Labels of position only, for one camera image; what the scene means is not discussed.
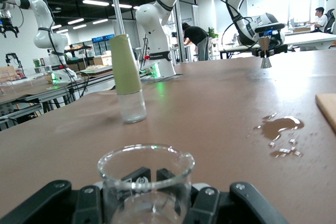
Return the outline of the green sleeved glass bottle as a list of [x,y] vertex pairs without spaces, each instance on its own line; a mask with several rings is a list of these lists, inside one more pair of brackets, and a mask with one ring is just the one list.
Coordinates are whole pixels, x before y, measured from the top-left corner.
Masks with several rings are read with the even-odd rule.
[[136,123],[147,116],[139,77],[130,39],[127,34],[110,39],[112,69],[122,119],[125,123]]

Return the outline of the wooden cutting board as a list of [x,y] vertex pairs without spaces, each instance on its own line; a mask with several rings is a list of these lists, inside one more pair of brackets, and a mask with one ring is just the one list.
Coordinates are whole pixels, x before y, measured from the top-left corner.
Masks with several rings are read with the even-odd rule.
[[336,93],[316,94],[316,104],[336,134]]

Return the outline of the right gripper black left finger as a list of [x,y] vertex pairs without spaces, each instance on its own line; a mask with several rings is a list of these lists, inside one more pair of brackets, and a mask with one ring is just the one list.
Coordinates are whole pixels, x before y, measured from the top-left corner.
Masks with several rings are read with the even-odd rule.
[[0,224],[143,224],[151,210],[149,194],[102,188],[73,190],[71,182],[54,180],[0,219]]

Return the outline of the metal frame side table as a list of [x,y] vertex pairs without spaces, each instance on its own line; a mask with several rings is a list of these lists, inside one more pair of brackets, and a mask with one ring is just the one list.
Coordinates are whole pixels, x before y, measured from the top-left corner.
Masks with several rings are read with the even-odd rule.
[[86,94],[109,90],[115,82],[112,71],[89,76],[81,73],[81,81],[59,86],[44,78],[20,84],[10,83],[0,91],[0,131],[68,105]]

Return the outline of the clear glass measuring cup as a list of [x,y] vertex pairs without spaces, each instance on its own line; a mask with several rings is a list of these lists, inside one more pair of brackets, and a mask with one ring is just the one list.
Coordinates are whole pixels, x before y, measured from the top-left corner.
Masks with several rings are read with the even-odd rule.
[[105,224],[182,224],[191,205],[192,154],[136,144],[98,161]]

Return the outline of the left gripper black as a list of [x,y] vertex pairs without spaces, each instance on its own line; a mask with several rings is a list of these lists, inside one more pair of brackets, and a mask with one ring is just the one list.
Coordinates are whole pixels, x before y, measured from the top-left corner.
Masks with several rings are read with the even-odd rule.
[[[273,49],[268,49],[268,56],[273,56],[275,54],[280,54],[282,52],[288,51],[288,45],[283,44],[285,35],[281,30],[270,30],[264,33],[258,33],[260,37],[269,37],[270,44],[269,47],[274,47]],[[260,47],[253,47],[251,53],[256,57],[264,57],[264,51]]]

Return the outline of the spilled liquid puddle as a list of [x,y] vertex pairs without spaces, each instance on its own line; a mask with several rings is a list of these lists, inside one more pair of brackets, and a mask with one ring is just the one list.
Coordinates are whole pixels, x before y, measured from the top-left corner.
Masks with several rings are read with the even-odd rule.
[[267,145],[273,158],[303,157],[303,152],[297,148],[298,140],[295,132],[304,128],[303,120],[295,116],[276,118],[277,113],[264,116],[261,123],[254,126],[247,137],[260,134],[262,139],[267,140]]

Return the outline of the black office chair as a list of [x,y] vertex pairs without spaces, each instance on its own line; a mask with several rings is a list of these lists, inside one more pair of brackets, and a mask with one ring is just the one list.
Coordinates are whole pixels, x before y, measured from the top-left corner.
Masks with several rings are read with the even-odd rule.
[[332,8],[332,9],[328,10],[327,13],[326,13],[327,24],[324,27],[324,33],[328,33],[328,34],[333,33],[333,26],[334,26],[334,23],[335,23],[335,16],[333,14],[334,10],[335,9]]

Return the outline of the aluminium frame post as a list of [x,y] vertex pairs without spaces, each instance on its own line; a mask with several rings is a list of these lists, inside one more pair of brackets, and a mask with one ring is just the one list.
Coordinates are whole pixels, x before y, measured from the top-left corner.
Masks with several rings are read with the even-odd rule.
[[179,52],[180,52],[180,63],[184,63],[185,53],[184,53],[184,46],[183,46],[183,31],[182,31],[182,23],[181,23],[182,20],[181,20],[179,0],[177,0],[174,5],[174,15],[175,15],[175,23],[176,23],[177,42],[179,45]]
[[116,20],[118,23],[118,29],[119,29],[119,34],[125,34],[125,29],[124,29],[124,24],[123,24],[123,19],[122,19],[122,14],[121,14],[121,9],[119,5],[119,0],[113,0],[114,4],[114,12],[116,15]]

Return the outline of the glass door display fridge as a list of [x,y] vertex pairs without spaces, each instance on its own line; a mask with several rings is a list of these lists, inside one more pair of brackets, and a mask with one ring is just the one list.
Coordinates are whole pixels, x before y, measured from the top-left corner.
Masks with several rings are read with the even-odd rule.
[[103,55],[104,52],[111,50],[109,40],[114,36],[115,34],[110,34],[91,39],[96,56]]

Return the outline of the stainless steel jigger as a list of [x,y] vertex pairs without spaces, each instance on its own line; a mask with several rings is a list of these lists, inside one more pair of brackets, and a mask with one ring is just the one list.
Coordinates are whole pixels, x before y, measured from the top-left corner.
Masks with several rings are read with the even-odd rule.
[[269,53],[268,53],[270,38],[269,37],[260,37],[258,42],[259,42],[259,45],[260,45],[260,57],[262,59],[261,68],[262,69],[271,68],[272,65],[271,65],[271,62],[270,62],[270,59],[269,59]]

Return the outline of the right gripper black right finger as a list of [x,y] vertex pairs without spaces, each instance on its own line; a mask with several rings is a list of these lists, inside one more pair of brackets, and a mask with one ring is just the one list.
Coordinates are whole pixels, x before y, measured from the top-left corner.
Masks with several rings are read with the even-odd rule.
[[235,182],[229,192],[205,184],[191,188],[190,207],[178,224],[289,224],[285,217],[247,182]]

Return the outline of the bending person black shirt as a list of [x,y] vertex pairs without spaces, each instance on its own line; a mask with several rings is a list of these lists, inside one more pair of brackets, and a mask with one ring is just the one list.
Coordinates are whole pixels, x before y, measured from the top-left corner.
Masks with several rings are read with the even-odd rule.
[[183,38],[188,39],[197,46],[197,54],[199,61],[208,60],[208,42],[209,37],[206,31],[197,26],[190,26],[188,23],[182,24]]

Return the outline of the seated person white shirt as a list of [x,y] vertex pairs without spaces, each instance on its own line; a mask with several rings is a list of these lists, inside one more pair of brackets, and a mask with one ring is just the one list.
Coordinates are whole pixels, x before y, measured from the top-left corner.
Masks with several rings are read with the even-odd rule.
[[324,8],[318,7],[316,8],[315,16],[317,16],[317,20],[315,22],[306,22],[307,25],[313,25],[314,30],[313,33],[316,32],[324,32],[325,25],[328,23],[328,18],[324,14]]

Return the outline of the white office table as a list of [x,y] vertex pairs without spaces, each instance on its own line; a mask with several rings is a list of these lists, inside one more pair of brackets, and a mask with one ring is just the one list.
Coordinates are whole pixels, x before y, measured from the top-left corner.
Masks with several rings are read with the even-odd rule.
[[[335,34],[328,33],[293,33],[285,35],[285,42],[288,46],[294,47],[315,47],[317,50],[328,49],[336,40]],[[246,46],[225,47],[220,50],[220,58],[228,59],[234,52],[243,52],[247,50]]]

